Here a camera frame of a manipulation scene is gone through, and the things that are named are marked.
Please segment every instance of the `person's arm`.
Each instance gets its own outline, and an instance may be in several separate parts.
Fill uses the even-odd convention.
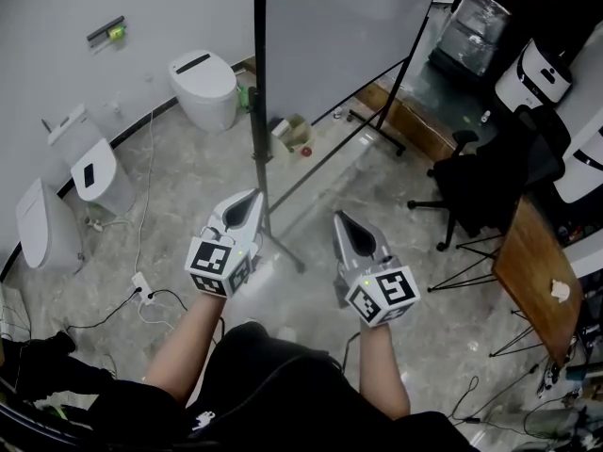
[[[392,420],[409,415],[389,326],[370,328],[361,320],[360,327],[360,395]]]
[[[144,382],[186,406],[204,369],[225,303],[226,299],[201,294],[153,358]]]

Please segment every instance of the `power strip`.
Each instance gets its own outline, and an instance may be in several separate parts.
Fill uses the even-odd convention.
[[[142,272],[139,271],[132,277],[132,283],[136,288],[140,288],[140,299],[145,305],[150,305],[155,301],[155,297],[151,296],[151,293],[153,293],[151,286],[144,279]]]

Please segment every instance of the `baseboard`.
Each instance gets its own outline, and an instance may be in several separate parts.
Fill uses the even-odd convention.
[[[248,60],[249,59],[241,60],[240,62],[236,63],[235,65],[232,65],[231,67],[232,67],[233,71],[238,72],[242,69],[248,70],[247,66],[246,66],[246,62]],[[111,148],[116,149],[118,146],[123,144],[127,139],[129,139],[131,136],[133,136],[138,130],[140,130],[142,127],[144,127],[146,124],[148,124],[151,121],[151,114],[153,114],[153,119],[156,119],[161,114],[163,114],[166,110],[174,107],[176,104],[178,104],[178,100],[175,97],[172,97],[167,102],[156,107],[148,114],[142,116],[140,119],[138,119],[136,122],[134,122],[131,126],[129,126],[127,129],[125,129],[122,133],[120,133],[118,136],[113,138],[113,140],[111,140]],[[74,188],[74,186],[75,186],[75,183],[73,182],[73,179],[70,179],[69,181],[67,181],[67,183],[65,183],[64,186],[61,187],[61,189],[58,190],[57,195],[61,199],[64,199],[65,196],[67,196],[67,193],[69,191],[71,191]],[[18,243],[17,246],[15,247],[15,249],[12,251],[12,253],[8,257],[7,262],[5,263],[4,267],[2,268],[2,272],[0,272],[0,283],[3,283],[4,280],[6,279],[8,273],[10,272],[10,269],[14,265],[15,261],[17,261],[17,258],[19,257],[21,250],[22,250],[21,243]]]

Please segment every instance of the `wooden table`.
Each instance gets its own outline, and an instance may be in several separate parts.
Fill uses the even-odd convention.
[[[562,368],[578,323],[582,288],[559,243],[525,197],[517,205],[492,272]],[[553,280],[569,285],[570,296],[563,303],[550,294]]]

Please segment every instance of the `gray tiled floor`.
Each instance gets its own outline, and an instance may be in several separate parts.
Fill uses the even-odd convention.
[[[361,108],[358,103],[351,104]],[[325,118],[319,125],[322,141],[315,153],[326,153],[352,126]],[[249,118],[241,114],[232,129],[209,136],[196,129],[177,105],[155,120],[153,132],[155,163],[139,270],[153,288],[170,288],[185,303],[191,303],[197,292],[183,270],[190,238],[201,230],[217,202],[255,186]],[[67,278],[30,270],[23,257],[11,270],[8,285],[23,291],[35,337],[52,332],[51,317],[74,324],[94,323],[127,297],[150,149],[146,126],[117,151],[138,191],[133,209],[124,217],[129,225],[115,224],[98,234],[82,224],[87,210],[76,194],[72,191],[67,197],[80,222],[87,252],[87,262],[77,275]],[[305,261],[308,271],[299,275],[265,239],[258,269],[225,308],[227,327],[248,317],[259,320],[270,332],[287,325],[297,331],[301,343],[327,349],[337,359],[342,358],[347,339],[358,330],[357,317],[349,309],[338,308],[332,287],[335,260],[331,220],[334,210],[344,208],[365,216],[385,231],[394,252],[411,267],[422,292],[422,300],[392,324],[400,373],[414,412],[448,413],[471,377],[477,375],[480,386],[459,411],[469,414],[524,373],[544,356],[540,348],[488,358],[493,348],[502,346],[524,327],[519,318],[510,315],[513,304],[497,283],[426,293],[429,284],[441,281],[473,259],[460,251],[435,250],[445,230],[442,213],[411,212],[406,208],[408,199],[428,199],[436,192],[425,175],[428,166],[410,146],[402,157],[395,157],[392,147],[372,133],[361,133],[353,139],[316,174],[316,179],[273,215],[281,230],[279,237]],[[300,175],[280,169],[270,176],[279,180],[284,191],[285,184]],[[274,192],[278,196],[282,191]],[[99,216],[98,210],[91,212]],[[109,215],[100,217],[112,220]],[[454,239],[458,242],[465,238],[457,230]],[[157,301],[162,306],[142,308],[145,317],[175,324],[182,313],[177,301],[170,295],[161,295]],[[120,378],[140,380],[169,331],[165,325],[143,323],[136,301],[106,325],[79,331],[76,356],[100,364],[103,354],[108,353],[117,364]],[[357,383],[356,346],[350,350],[347,376],[351,383]],[[495,405],[531,408],[541,403],[535,397],[539,379],[539,374],[530,376]],[[61,394],[54,400],[86,406],[92,398]],[[470,440],[479,439],[477,447],[481,450],[509,450],[526,441],[526,437],[510,431],[483,426],[461,426],[461,430]]]

